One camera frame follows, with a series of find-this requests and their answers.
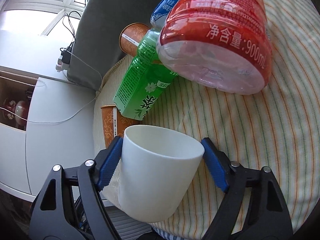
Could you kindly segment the blue label bottle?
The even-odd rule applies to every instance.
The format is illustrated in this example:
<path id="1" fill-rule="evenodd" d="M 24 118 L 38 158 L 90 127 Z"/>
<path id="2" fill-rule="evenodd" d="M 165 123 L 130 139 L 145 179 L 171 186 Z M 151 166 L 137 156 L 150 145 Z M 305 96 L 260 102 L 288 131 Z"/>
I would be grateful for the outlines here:
<path id="1" fill-rule="evenodd" d="M 177 2 L 178 0 L 161 0 L 150 17 L 150 23 L 153 28 L 160 30 L 164 27 L 169 12 Z"/>

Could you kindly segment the orange paper cup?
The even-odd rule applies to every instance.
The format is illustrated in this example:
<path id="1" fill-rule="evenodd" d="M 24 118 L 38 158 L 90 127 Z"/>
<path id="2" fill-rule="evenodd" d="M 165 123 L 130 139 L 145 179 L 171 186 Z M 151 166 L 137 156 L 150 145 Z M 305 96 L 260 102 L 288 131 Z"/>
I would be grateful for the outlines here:
<path id="1" fill-rule="evenodd" d="M 149 26 L 143 23 L 132 23 L 125 27 L 119 35 L 119 46 L 121 50 L 135 57 L 138 46 L 149 29 Z"/>
<path id="2" fill-rule="evenodd" d="M 123 137 L 127 127 L 139 124 L 138 120 L 122 116 L 115 105 L 102 106 L 101 116 L 106 148 L 108 148 L 116 136 Z"/>

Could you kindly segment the white cabinet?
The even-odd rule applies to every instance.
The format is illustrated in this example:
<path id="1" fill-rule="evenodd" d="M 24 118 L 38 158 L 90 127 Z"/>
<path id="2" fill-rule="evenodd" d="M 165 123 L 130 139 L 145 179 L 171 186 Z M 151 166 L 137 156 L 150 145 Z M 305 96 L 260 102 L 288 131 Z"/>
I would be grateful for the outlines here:
<path id="1" fill-rule="evenodd" d="M 1 31 L 1 71 L 37 77 L 25 130 L 1 125 L 1 189 L 32 202 L 56 164 L 95 157 L 95 91 L 67 81 L 55 65 L 62 43 Z"/>

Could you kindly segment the striped cushion cover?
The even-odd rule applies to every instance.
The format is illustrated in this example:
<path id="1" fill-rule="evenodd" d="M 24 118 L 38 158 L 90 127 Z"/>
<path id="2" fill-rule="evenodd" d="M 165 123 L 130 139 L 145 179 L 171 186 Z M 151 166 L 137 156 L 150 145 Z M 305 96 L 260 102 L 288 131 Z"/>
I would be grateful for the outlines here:
<path id="1" fill-rule="evenodd" d="M 311 0 L 264 0 L 273 43 L 269 84 L 236 95 L 178 77 L 143 120 L 209 137 L 242 166 L 269 166 L 294 231 L 319 200 L 319 13 Z"/>

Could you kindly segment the green tea bottle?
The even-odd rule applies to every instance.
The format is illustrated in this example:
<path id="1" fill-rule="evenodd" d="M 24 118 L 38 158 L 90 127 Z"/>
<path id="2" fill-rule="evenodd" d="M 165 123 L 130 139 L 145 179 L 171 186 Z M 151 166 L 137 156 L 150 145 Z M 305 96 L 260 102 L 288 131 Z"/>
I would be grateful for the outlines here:
<path id="1" fill-rule="evenodd" d="M 143 120 L 162 92 L 178 76 L 158 58 L 156 43 L 160 31 L 147 31 L 138 45 L 135 57 L 113 98 L 122 116 Z"/>

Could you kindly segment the white plastic cup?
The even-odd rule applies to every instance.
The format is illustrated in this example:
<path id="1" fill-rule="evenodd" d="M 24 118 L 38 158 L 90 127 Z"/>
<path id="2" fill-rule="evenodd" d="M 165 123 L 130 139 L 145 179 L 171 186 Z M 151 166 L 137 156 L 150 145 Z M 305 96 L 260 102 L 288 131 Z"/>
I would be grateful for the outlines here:
<path id="1" fill-rule="evenodd" d="M 202 144 L 181 132 L 150 125 L 126 128 L 120 160 L 120 209 L 141 222 L 169 218 L 203 154 Z"/>

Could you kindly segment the orange paper cup near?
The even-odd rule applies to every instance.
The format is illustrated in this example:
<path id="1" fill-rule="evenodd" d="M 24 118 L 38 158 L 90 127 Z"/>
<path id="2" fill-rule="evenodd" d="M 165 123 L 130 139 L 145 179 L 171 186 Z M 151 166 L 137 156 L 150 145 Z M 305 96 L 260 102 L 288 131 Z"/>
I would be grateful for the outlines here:
<path id="1" fill-rule="evenodd" d="M 115 105 L 102 106 L 101 116 L 106 148 L 108 148 L 116 136 L 123 137 L 127 127 L 139 124 L 138 120 L 122 116 Z"/>

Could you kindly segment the grey sofa backrest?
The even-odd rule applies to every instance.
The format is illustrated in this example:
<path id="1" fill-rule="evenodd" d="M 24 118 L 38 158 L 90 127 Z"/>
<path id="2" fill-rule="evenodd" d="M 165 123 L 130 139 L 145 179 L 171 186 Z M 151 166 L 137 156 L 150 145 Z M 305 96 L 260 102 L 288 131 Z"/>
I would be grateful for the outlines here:
<path id="1" fill-rule="evenodd" d="M 103 76 L 125 54 L 121 31 L 131 23 L 150 23 L 161 0 L 89 0 L 76 31 L 67 79 L 98 90 Z"/>

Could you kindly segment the power strip with adapters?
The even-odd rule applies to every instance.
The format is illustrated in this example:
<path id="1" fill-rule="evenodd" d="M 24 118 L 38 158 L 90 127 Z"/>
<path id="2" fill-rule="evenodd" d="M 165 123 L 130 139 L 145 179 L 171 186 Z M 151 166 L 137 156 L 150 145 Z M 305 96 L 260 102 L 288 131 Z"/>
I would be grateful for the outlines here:
<path id="1" fill-rule="evenodd" d="M 69 69 L 69 64 L 71 61 L 71 52 L 72 52 L 71 47 L 61 49 L 61 54 L 57 60 L 57 64 L 55 67 L 57 72 L 62 72 L 64 70 Z"/>

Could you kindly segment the orange paper cup far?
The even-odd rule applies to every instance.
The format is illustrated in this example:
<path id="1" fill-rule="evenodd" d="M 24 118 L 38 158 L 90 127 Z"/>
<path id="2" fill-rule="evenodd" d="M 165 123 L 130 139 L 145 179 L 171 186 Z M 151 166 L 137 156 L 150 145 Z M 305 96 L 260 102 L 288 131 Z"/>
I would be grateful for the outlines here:
<path id="1" fill-rule="evenodd" d="M 149 26 L 143 23 L 132 23 L 125 27 L 119 35 L 119 46 L 121 50 L 135 57 L 138 46 L 149 29 Z"/>

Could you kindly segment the red white vase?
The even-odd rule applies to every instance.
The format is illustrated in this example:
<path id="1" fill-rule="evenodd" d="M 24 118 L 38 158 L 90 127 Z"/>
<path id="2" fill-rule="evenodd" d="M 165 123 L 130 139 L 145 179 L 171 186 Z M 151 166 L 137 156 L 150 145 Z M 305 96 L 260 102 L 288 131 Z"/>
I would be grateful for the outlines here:
<path id="1" fill-rule="evenodd" d="M 23 100 L 6 99 L 3 103 L 3 118 L 16 128 L 25 129 L 29 112 L 29 103 Z"/>

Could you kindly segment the red label large bottle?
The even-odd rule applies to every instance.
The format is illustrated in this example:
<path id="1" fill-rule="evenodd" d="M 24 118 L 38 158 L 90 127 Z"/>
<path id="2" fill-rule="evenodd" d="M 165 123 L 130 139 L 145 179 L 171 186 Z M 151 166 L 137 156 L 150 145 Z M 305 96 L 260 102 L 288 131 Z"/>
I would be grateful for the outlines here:
<path id="1" fill-rule="evenodd" d="M 227 93 L 258 93 L 272 72 L 263 0 L 178 0 L 156 49 L 168 69 Z"/>

